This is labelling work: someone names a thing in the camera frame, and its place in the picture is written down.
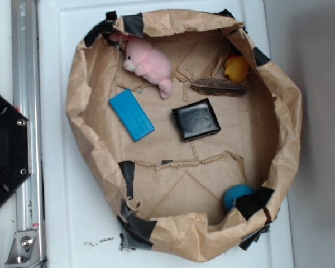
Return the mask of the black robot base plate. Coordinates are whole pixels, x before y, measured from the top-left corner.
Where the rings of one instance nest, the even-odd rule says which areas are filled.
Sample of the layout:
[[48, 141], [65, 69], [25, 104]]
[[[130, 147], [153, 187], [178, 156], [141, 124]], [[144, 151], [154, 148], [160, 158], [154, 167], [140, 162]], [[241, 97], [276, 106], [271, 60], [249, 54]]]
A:
[[0, 208], [29, 175], [28, 120], [0, 95]]

